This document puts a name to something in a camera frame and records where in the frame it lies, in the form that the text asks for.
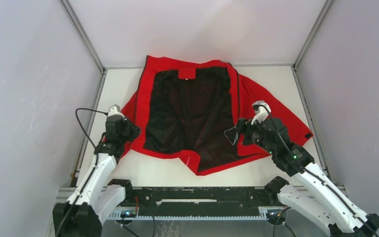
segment cable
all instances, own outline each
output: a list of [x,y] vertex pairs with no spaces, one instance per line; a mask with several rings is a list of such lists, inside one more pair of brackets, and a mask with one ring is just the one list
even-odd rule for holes
[[[290,148],[288,148],[287,144],[285,143],[284,139],[281,137],[280,133],[278,132],[277,130],[277,126],[275,125],[275,122],[274,122],[274,118],[272,117],[271,115],[271,112],[268,110],[268,108],[264,105],[259,105],[260,107],[263,107],[266,112],[268,113],[268,116],[269,116],[269,119],[271,120],[271,123],[274,127],[274,131],[278,134],[278,137],[281,139],[281,142],[283,143],[285,149],[287,149],[287,151],[289,152],[289,154],[291,155],[291,157],[294,157],[293,153],[291,152]],[[300,168],[307,172],[308,174],[310,174],[311,176],[313,176],[314,178],[316,178],[317,180],[319,180],[322,185],[326,186],[333,194],[335,194],[335,196],[345,205],[345,207],[352,213],[353,217],[354,218],[357,218],[363,225],[365,225],[373,235],[375,235],[376,237],[379,237],[376,233],[376,231],[373,230],[373,228],[371,228],[367,223],[365,223],[365,221],[359,217],[359,216],[355,216],[357,213],[348,205],[348,203],[346,203],[346,201],[331,187],[329,186],[328,184],[324,184],[325,181],[323,179],[321,179],[319,176],[317,176],[316,174],[314,174],[313,172],[311,172],[310,170],[308,170],[306,167],[304,167],[298,160],[294,159],[297,164],[300,166]]]
[[[134,199],[136,200],[136,204],[139,204],[139,197],[138,196],[135,196]],[[138,211],[138,205],[136,205],[136,208],[134,209],[134,211],[137,213]]]
[[[153,216],[152,212],[151,212],[147,207],[145,207],[145,206],[143,206],[143,205],[140,205],[140,204],[134,204],[134,203],[121,203],[121,204],[120,204],[120,206],[125,206],[125,205],[131,205],[131,206],[137,205],[137,206],[139,206],[139,207],[144,208],[146,211],[149,212],[150,216],[151,216],[152,219],[153,219],[153,234],[152,234],[152,237],[154,237],[154,233],[155,233],[155,230],[156,230],[156,222],[155,222],[155,219],[154,219],[154,216]],[[131,234],[133,234],[134,236],[139,237],[138,235],[136,235],[136,233],[131,232],[130,229],[128,229],[128,231],[129,231]]]
[[287,207],[284,210],[282,210],[282,212],[278,215],[277,221],[275,222],[275,225],[274,225],[274,229],[272,230],[272,237],[275,237],[275,229],[277,228],[278,221],[280,220],[282,214],[284,214],[284,212],[286,212],[290,209],[291,209],[291,207]]
[[125,225],[122,225],[121,227],[125,228],[128,232],[130,232],[132,235],[134,235],[135,237],[140,237],[138,236],[136,233],[134,233],[134,231],[132,231],[131,229],[129,229],[127,226]]
[[[86,138],[88,138],[88,141],[91,143],[92,147],[94,149],[96,149],[95,143],[89,137],[88,133],[86,132],[85,128],[83,127],[82,123],[80,122],[79,116],[77,115],[77,112],[79,110],[88,110],[88,111],[92,111],[92,112],[97,112],[97,113],[105,114],[106,116],[108,115],[108,113],[102,112],[102,111],[98,111],[98,110],[88,109],[88,108],[77,108],[75,110],[76,120],[79,123],[80,128],[82,129],[82,131],[85,134]],[[97,165],[97,164],[98,164],[98,153],[96,154],[96,158],[95,158],[95,165]],[[88,184],[89,180],[91,179],[91,176],[94,173],[95,169],[96,169],[96,167],[94,166],[92,168],[92,170],[91,170],[90,175],[88,176],[88,178],[86,178],[85,183],[83,184],[82,188],[80,189],[79,194],[77,195],[77,197],[75,198],[75,200],[72,202],[71,207],[68,209],[68,211],[66,212],[66,214],[63,216],[62,221],[60,222],[59,227],[57,228],[57,231],[55,232],[55,237],[58,237],[60,229],[62,228],[63,223],[66,221],[66,219],[69,216],[70,212],[72,212],[74,205],[76,204],[77,200],[79,199],[80,195],[82,194],[83,190],[85,189],[86,185]]]
[[284,224],[285,227],[293,234],[294,237],[296,237],[296,234],[294,233],[293,229],[291,229],[287,224]]

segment white table surface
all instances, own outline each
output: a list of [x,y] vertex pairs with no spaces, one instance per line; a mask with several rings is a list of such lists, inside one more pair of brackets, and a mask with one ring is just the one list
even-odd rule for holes
[[[291,68],[288,66],[235,67],[237,71],[267,88],[279,101],[307,123],[304,108]],[[108,70],[98,104],[98,110],[108,111],[113,104],[124,106],[136,91],[141,69]],[[97,114],[90,137],[95,142],[105,131],[106,117]],[[319,163],[313,139],[304,148]],[[84,178],[90,167],[93,148],[88,143],[78,182]],[[108,178],[129,179],[134,187],[218,187],[218,186],[265,186],[275,176],[287,179],[293,185],[301,185],[279,170],[271,157],[239,165],[206,176],[196,176],[184,163],[176,159],[160,159],[131,150],[118,163]]]

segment jacket sleeve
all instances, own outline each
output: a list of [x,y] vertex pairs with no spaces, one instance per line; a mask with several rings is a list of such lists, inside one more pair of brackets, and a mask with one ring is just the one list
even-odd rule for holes
[[252,118],[255,115],[252,104],[264,100],[271,107],[272,116],[281,119],[287,127],[291,141],[302,146],[313,136],[310,129],[293,112],[256,82],[239,75],[239,90],[241,118]]
[[[132,123],[135,123],[136,122],[136,118],[135,118],[135,115],[136,115],[136,98],[137,98],[137,92],[135,92],[133,94],[133,96],[131,96],[130,100],[127,102],[127,104],[123,107],[123,109],[121,110],[121,112],[132,122]],[[127,142],[125,145],[124,145],[124,153],[121,155],[121,157],[123,157],[125,154],[127,154],[127,152],[130,150],[130,146],[131,146],[131,142]]]

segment red fabric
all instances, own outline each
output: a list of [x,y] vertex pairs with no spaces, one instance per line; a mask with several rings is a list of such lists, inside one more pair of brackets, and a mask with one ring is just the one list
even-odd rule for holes
[[195,79],[195,67],[182,68],[178,70],[179,79]]
[[236,124],[239,118],[252,118],[255,115],[252,104],[258,100],[264,100],[271,107],[271,114],[280,118],[287,126],[291,140],[299,145],[310,139],[306,138],[307,134],[311,134],[310,129],[281,102],[279,102],[269,91],[252,81],[251,79],[240,75],[229,64],[219,60],[213,60],[206,63],[190,63],[179,61],[171,58],[155,58],[148,56],[145,69],[139,82],[137,92],[131,97],[130,101],[122,109],[122,113],[126,115],[132,122],[139,126],[142,131],[140,136],[131,144],[127,144],[124,155],[133,149],[137,152],[157,157],[157,158],[180,158],[180,160],[191,169],[196,175],[207,175],[219,172],[237,165],[245,164],[256,159],[264,158],[269,154],[256,145],[242,146],[243,137],[237,144],[238,155],[248,156],[241,160],[224,164],[215,168],[198,172],[200,156],[195,151],[183,150],[174,154],[162,154],[149,151],[143,148],[146,140],[146,125],[149,121],[149,110],[151,91],[153,88],[154,76],[161,71],[179,70],[180,79],[194,79],[195,69],[208,67],[226,67],[230,77],[230,94],[232,105],[233,122]]

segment metal frame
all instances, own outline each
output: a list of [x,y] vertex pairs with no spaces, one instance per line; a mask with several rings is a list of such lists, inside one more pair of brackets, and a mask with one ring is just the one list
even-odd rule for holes
[[329,13],[329,11],[330,11],[330,9],[333,6],[333,3],[335,1],[336,0],[326,0],[325,4],[323,5],[322,10],[319,13],[319,16],[316,19],[316,22],[314,23],[312,29],[310,30],[310,33],[307,36],[306,41],[304,42],[302,49],[299,52],[299,55],[296,58],[296,61],[291,66],[291,70],[293,71],[294,79],[296,80],[297,89],[299,91],[300,98],[302,100],[304,111],[306,113],[307,122],[310,126],[310,130],[314,133],[313,140],[314,140],[314,144],[316,146],[317,154],[319,156],[322,167],[325,167],[325,171],[326,171],[329,179],[332,182],[335,182],[335,180],[334,180],[335,178],[332,176],[333,172],[331,172],[332,171],[331,166],[325,157],[325,151],[324,151],[323,145],[321,143],[321,139],[320,139],[321,135],[319,133],[319,130],[317,129],[317,126],[314,123],[314,116],[313,116],[313,113],[312,113],[311,108],[309,106],[307,95],[304,91],[303,83],[302,83],[301,77],[299,76],[298,69],[299,69],[299,65],[303,61],[304,56],[306,55],[310,45],[312,44],[314,37],[316,36],[317,32],[319,31],[320,27],[322,26],[323,21],[325,20],[326,16],[328,15],[328,13]]
[[310,110],[310,106],[308,104],[308,99],[306,94],[304,93],[303,84],[300,80],[299,74],[297,73],[297,70],[294,69],[294,66],[291,67],[291,70],[293,71],[294,80],[296,81],[297,90],[299,91],[300,98],[302,100],[303,108],[306,113],[307,122],[310,126],[310,130],[313,132],[313,140],[314,145],[316,147],[317,156],[320,160],[320,164],[322,165],[322,168],[324,171],[326,171],[326,175],[329,177],[329,179],[333,182],[332,177],[332,169],[330,168],[330,165],[328,164],[328,161],[325,157],[325,152],[323,149],[323,146],[321,144],[320,140],[320,133],[318,129],[316,128],[316,125],[314,124],[313,114]]
[[329,10],[332,7],[332,4],[335,2],[335,0],[326,0],[325,4],[323,5],[322,10],[319,13],[319,16],[317,17],[316,22],[314,23],[313,27],[311,28],[310,33],[307,36],[306,41],[304,42],[304,45],[302,49],[300,50],[299,55],[297,56],[296,61],[293,64],[294,70],[297,70],[299,67],[300,63],[304,59],[304,56],[310,47],[311,42],[313,41],[314,37],[316,36],[317,32],[320,29],[320,26],[322,25],[323,20],[326,18]]
[[[79,37],[81,38],[86,50],[88,51],[88,53],[92,57],[93,61],[95,62],[95,65],[97,66],[99,71],[101,72],[101,77],[99,79],[100,82],[99,82],[98,87],[96,89],[95,96],[94,96],[94,103],[92,106],[93,109],[96,109],[98,106],[98,103],[99,103],[99,99],[101,97],[102,88],[104,86],[104,81],[105,81],[105,76],[106,76],[107,70],[109,70],[109,69],[126,69],[126,68],[142,68],[142,67],[108,67],[108,68],[105,68],[104,65],[102,64],[96,50],[95,50],[95,48],[93,47],[88,35],[86,34],[80,20],[78,19],[77,14],[75,13],[72,5],[70,4],[69,0],[59,0],[59,2],[61,4],[61,6],[63,7],[63,9],[65,10],[67,16],[69,17],[73,27],[75,28],[75,30],[77,31],[77,33],[79,35]],[[300,63],[302,62],[302,60],[304,59],[304,56],[305,56],[308,48],[310,47],[314,37],[316,36],[317,32],[319,31],[319,28],[322,25],[322,22],[324,21],[325,17],[327,16],[327,14],[328,14],[328,12],[329,12],[329,10],[332,7],[334,2],[335,2],[335,0],[326,0],[325,4],[322,7],[322,10],[319,13],[319,16],[317,17],[312,29],[310,30],[310,33],[307,36],[306,41],[304,42],[304,45],[302,46],[302,48],[301,48],[301,50],[300,50],[300,52],[299,52],[299,54],[298,54],[298,56],[297,56],[297,58],[293,64],[260,64],[260,65],[258,65],[258,64],[240,64],[240,65],[235,65],[235,66],[291,66],[292,71],[293,71],[293,75],[294,75],[294,78],[295,78],[295,81],[297,84],[297,88],[298,88],[298,91],[300,94],[300,98],[302,100],[302,104],[303,104],[303,107],[304,107],[304,110],[306,113],[307,121],[309,123],[311,131],[315,135],[313,137],[313,140],[314,140],[315,145],[316,145],[316,150],[318,152],[319,159],[321,161],[322,166],[325,168],[327,175],[331,179],[333,178],[331,176],[332,172],[331,172],[330,166],[329,166],[329,164],[325,158],[325,152],[324,152],[324,149],[323,149],[322,144],[320,142],[321,139],[320,139],[319,131],[316,128],[316,125],[314,124],[313,114],[310,110],[308,100],[307,100],[307,96],[304,92],[303,84],[302,84],[301,78],[298,74],[298,67],[299,67]],[[94,117],[95,117],[95,114],[90,113],[88,120],[87,120],[87,123],[85,125],[86,131],[88,133],[91,130],[92,123],[94,121]],[[77,179],[76,175],[80,171],[80,167],[81,167],[81,163],[83,161],[83,156],[84,156],[84,152],[86,149],[86,145],[87,145],[87,139],[84,136],[82,139],[81,146],[79,148],[77,162],[75,163],[75,166],[73,167],[71,180],[69,182],[71,185],[74,184],[75,179]]]
[[[97,89],[95,91],[93,104],[92,104],[93,110],[96,110],[98,108],[98,103],[99,103],[99,100],[101,98],[102,89],[104,88],[106,76],[107,76],[107,71],[105,70],[104,73],[101,74],[101,76],[99,78],[99,83],[98,83]],[[95,112],[90,112],[88,119],[86,120],[86,123],[84,126],[87,134],[91,133],[92,124],[94,123],[94,119],[95,119]],[[78,173],[80,172],[80,168],[82,167],[83,156],[85,155],[85,150],[86,150],[87,145],[88,145],[88,139],[86,138],[85,135],[83,135],[81,143],[80,143],[80,147],[79,147],[79,152],[77,155],[77,160],[76,160],[75,165],[72,168],[71,177],[69,180],[69,186],[71,186],[71,187],[76,185],[76,180],[78,177]]]
[[[338,188],[346,195],[344,186]],[[315,200],[304,187],[294,189]],[[75,190],[61,188],[56,202],[65,203]],[[267,220],[267,210],[284,209],[284,205],[269,196],[264,187],[133,187],[128,192],[133,193],[129,199],[138,198],[139,204],[151,210],[156,220]],[[134,208],[116,208],[108,219],[120,220],[122,211]],[[142,210],[137,219],[150,220],[151,217]]]
[[76,32],[79,34],[80,39],[82,40],[86,50],[94,60],[95,65],[98,67],[101,74],[104,73],[105,68],[102,64],[100,58],[98,57],[98,54],[94,48],[94,46],[91,43],[91,40],[89,39],[88,35],[86,34],[85,30],[83,29],[82,24],[80,23],[74,9],[72,8],[72,5],[70,4],[69,0],[59,0],[60,4],[62,5],[63,9],[65,10],[67,16],[69,17],[73,27],[75,28]]

